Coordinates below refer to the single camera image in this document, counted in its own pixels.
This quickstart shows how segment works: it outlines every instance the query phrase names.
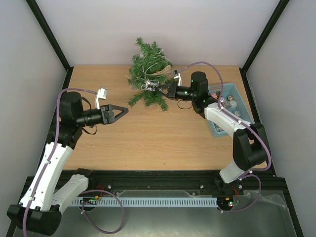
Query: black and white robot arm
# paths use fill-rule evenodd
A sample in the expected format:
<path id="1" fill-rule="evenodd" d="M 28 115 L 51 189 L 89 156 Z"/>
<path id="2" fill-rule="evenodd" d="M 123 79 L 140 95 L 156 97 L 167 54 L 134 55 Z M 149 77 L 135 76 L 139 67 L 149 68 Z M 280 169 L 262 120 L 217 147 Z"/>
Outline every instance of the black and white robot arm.
<path id="1" fill-rule="evenodd" d="M 233 161 L 220 171 L 222 180 L 228 184 L 242 176 L 255 165 L 268 160 L 268 154 L 262 147 L 263 142 L 270 153 L 269 144 L 263 125 L 259 122 L 238 118 L 222 106 L 218 100 L 208 94 L 208 80 L 203 72 L 194 72 L 191 75 L 190 87 L 182 86 L 181 76 L 177 71 L 173 75 L 175 81 L 156 88 L 156 91 L 169 99 L 192 101 L 192 107 L 204 119 L 217 124 L 233 139 Z M 251 134 L 251 128 L 260 138 L 261 142 Z"/>
<path id="2" fill-rule="evenodd" d="M 22 228 L 24 212 L 29 209 L 26 229 L 48 236 L 52 235 L 57 230 L 66 208 L 88 188 L 91 171 L 79 169 L 61 189 L 55 192 L 63 167 L 82 135 L 82 128 L 114 123 L 128 113 L 128 108 L 115 105 L 100 106 L 99 99 L 105 99 L 106 93 L 107 89 L 100 88 L 96 92 L 96 108 L 87 111 L 83 110 L 80 93 L 62 94 L 59 106 L 59 135 L 54 153 L 48 160 L 55 144 L 55 124 L 49 130 L 44 154 L 30 187 L 19 204 L 11 205 L 7 211 L 8 217 L 17 227 Z M 33 194 L 37 180 L 39 183 Z"/>

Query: gray wall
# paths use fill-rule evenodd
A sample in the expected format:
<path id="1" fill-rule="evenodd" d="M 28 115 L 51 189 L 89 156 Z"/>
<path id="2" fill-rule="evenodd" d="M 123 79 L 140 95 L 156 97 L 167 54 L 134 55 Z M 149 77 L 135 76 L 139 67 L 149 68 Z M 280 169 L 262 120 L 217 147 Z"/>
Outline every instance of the gray wall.
<path id="1" fill-rule="evenodd" d="M 130 64 L 137 37 L 174 64 L 242 65 L 278 0 L 38 0 L 71 65 Z"/>
<path id="2" fill-rule="evenodd" d="M 248 73 L 306 237 L 316 233 L 315 20 L 316 1 L 290 1 Z"/>
<path id="3" fill-rule="evenodd" d="M 0 236 L 34 175 L 65 71 L 24 0 L 0 7 Z"/>

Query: blue container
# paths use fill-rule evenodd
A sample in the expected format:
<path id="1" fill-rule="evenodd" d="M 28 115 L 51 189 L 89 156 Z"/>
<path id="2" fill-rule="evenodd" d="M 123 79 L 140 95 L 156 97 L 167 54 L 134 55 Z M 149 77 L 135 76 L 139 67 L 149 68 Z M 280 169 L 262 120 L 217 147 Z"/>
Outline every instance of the blue container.
<path id="1" fill-rule="evenodd" d="M 217 91 L 221 91 L 221 85 L 212 85 L 208 87 L 208 93 L 216 93 Z M 251 123 L 253 123 L 252 117 L 250 116 L 250 113 L 241 97 L 241 95 L 239 94 L 236 86 L 234 83 L 225 83 L 224 84 L 224 94 L 223 97 L 224 99 L 227 99 L 227 97 L 231 95 L 233 97 L 233 99 L 237 102 L 237 107 L 232 109 L 232 108 L 228 108 L 227 110 L 234 113 L 236 110 L 241 112 L 241 116 L 240 118 L 246 121 L 249 121 Z M 207 121 L 208 125 L 211 129 L 211 133 L 213 135 L 213 137 L 223 137 L 223 136 L 227 136 L 227 132 L 225 131 L 217 131 L 216 127 L 218 127 L 218 125 L 216 125 L 215 123 L 211 122 L 211 121 Z"/>

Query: black metal frame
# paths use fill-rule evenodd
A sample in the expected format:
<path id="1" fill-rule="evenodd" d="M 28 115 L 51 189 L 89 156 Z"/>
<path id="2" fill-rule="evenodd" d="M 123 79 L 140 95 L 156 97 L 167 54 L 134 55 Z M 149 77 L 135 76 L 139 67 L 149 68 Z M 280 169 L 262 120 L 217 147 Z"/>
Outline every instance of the black metal frame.
<path id="1" fill-rule="evenodd" d="M 73 67 L 71 67 L 62 52 L 54 34 L 52 33 L 48 23 L 46 22 L 39 6 L 35 0 L 26 0 L 30 9 L 32 10 L 34 16 L 39 22 L 41 28 L 43 29 L 46 37 L 51 43 L 53 49 L 55 50 L 58 58 L 60 59 L 62 65 L 64 66 L 67 74 L 63 84 L 63 88 L 67 88 L 71 79 L 73 72 Z M 255 122 L 260 121 L 260 117 L 255 105 L 254 97 L 249 85 L 247 78 L 247 71 L 253 63 L 255 57 L 263 46 L 264 42 L 268 38 L 270 32 L 272 31 L 277 20 L 283 13 L 285 7 L 287 6 L 289 0 L 280 0 L 276 6 L 272 16 L 267 22 L 263 32 L 261 33 L 258 41 L 253 47 L 248 59 L 246 60 L 244 66 L 240 68 L 240 75 L 246 90 L 246 94 L 249 100 L 250 108 L 254 117 Z M 219 170 L 211 171 L 95 171 L 93 175 L 93 183 L 101 184 L 104 187 L 111 185 L 111 191 L 123 191 L 123 190 L 185 190 L 187 192 L 194 192 L 200 195 L 213 195 L 214 197 L 225 197 L 227 193 L 219 193 L 215 190 L 214 179 L 218 175 Z M 56 189 L 61 188 L 71 177 L 73 171 L 63 171 L 60 179 L 57 183 Z M 289 208 L 289 212 L 292 218 L 292 222 L 296 231 L 297 236 L 302 237 L 303 232 L 299 224 L 289 190 L 284 178 L 279 178 L 276 176 L 274 166 L 265 172 L 258 172 L 256 175 L 259 176 L 262 182 L 263 190 L 281 190 L 283 191 L 286 204 Z M 28 177 L 24 185 L 21 196 L 26 192 L 26 189 L 30 186 L 33 177 Z M 255 179 L 245 179 L 241 181 L 243 189 L 245 190 L 255 190 L 258 189 L 258 182 Z M 11 222 L 11 225 L 7 232 L 7 237 L 12 237 L 14 234 L 15 226 Z"/>

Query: wooden tabletop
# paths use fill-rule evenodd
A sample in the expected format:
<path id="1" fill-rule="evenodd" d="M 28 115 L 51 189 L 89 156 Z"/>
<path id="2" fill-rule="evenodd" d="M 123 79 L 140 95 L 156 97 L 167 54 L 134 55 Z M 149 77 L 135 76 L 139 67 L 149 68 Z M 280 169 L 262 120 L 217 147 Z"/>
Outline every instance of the wooden tabletop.
<path id="1" fill-rule="evenodd" d="M 128 69 L 129 66 L 75 66 L 69 87 L 90 90 L 106 87 L 108 95 L 101 104 L 128 107 L 129 113 L 113 124 L 98 125 L 96 135 L 84 133 L 64 169 L 212 170 L 232 162 L 232 138 L 212 137 L 207 120 L 193 109 L 181 110 L 174 100 L 167 100 L 170 108 L 166 112 L 158 105 L 145 107 L 143 101 L 130 108 L 127 101 L 137 90 L 127 83 Z M 250 111 L 239 68 L 217 66 L 217 69 L 224 82 L 236 85 Z M 190 86 L 191 73 L 195 71 L 205 72 L 210 85 L 220 83 L 209 66 L 194 66 L 181 73 L 184 86 Z M 82 93 L 82 96 L 94 105 L 94 95 Z M 181 103 L 183 107 L 191 105 Z"/>

